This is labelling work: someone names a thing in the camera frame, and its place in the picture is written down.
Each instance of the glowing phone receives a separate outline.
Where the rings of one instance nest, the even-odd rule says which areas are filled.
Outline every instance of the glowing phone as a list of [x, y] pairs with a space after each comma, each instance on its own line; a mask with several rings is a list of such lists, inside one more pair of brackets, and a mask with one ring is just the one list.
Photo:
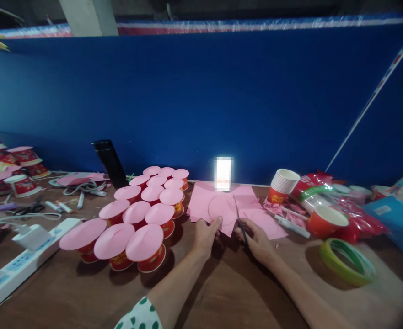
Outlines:
[[215, 158], [215, 191], [229, 192], [232, 188], [233, 158]]

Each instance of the polka dot clothing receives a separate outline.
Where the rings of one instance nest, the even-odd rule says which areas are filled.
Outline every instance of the polka dot clothing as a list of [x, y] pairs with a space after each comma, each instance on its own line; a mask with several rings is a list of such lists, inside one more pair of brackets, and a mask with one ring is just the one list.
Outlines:
[[159, 316], [148, 298], [143, 297], [125, 314], [114, 329], [163, 329]]

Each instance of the tabletop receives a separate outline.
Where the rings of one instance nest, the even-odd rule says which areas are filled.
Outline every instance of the tabletop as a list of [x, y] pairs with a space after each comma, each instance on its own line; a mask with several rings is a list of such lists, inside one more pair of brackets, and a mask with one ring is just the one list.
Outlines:
[[[43, 201], [71, 200], [62, 189], [48, 187]], [[193, 183], [185, 191], [183, 206], [187, 209]], [[253, 187], [258, 197], [269, 189]], [[113, 187], [106, 197], [87, 195], [84, 207], [69, 215], [74, 218], [96, 218], [99, 210], [113, 198]], [[37, 195], [15, 199], [29, 205]], [[5, 197], [0, 196], [0, 204]], [[153, 273], [140, 273], [135, 266], [122, 272], [110, 269], [108, 261], [84, 264], [75, 251], [60, 250], [29, 277], [9, 300], [0, 306], [0, 328], [113, 328], [155, 284], [166, 276], [188, 253], [193, 243], [194, 223], [188, 216], [174, 220], [173, 235], [164, 240], [167, 254], [162, 266]], [[31, 218], [46, 229], [56, 225], [45, 219]], [[375, 266], [377, 279], [356, 288], [337, 277], [321, 261], [318, 239], [305, 239], [294, 232], [273, 241], [277, 252], [301, 278], [355, 328], [403, 327], [403, 253], [386, 237], [375, 237], [356, 245]], [[23, 249], [11, 241], [14, 232], [0, 237], [0, 268]], [[222, 236], [215, 244], [176, 328], [307, 328], [288, 294], [274, 276], [247, 255], [236, 236]]]

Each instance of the black thermos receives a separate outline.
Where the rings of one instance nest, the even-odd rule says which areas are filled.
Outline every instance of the black thermos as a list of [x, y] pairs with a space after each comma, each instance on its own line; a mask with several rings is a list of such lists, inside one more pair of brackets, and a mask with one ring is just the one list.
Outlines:
[[114, 188], [119, 189], [128, 185], [124, 169], [120, 164], [118, 154], [114, 149], [113, 143], [109, 139], [102, 139], [93, 142], [96, 153], [104, 165], [105, 171], [110, 178]]

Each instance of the green tape roll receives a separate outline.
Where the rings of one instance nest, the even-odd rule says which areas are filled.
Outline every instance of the green tape roll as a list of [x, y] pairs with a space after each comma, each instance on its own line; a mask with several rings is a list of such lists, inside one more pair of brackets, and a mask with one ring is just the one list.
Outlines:
[[[352, 264], [356, 271], [343, 263], [334, 253], [339, 252]], [[323, 262], [334, 271], [343, 280], [349, 282], [353, 286], [362, 287], [375, 279], [375, 268], [372, 263], [363, 256], [357, 249], [349, 243], [335, 238], [330, 238], [320, 246], [319, 254]]]

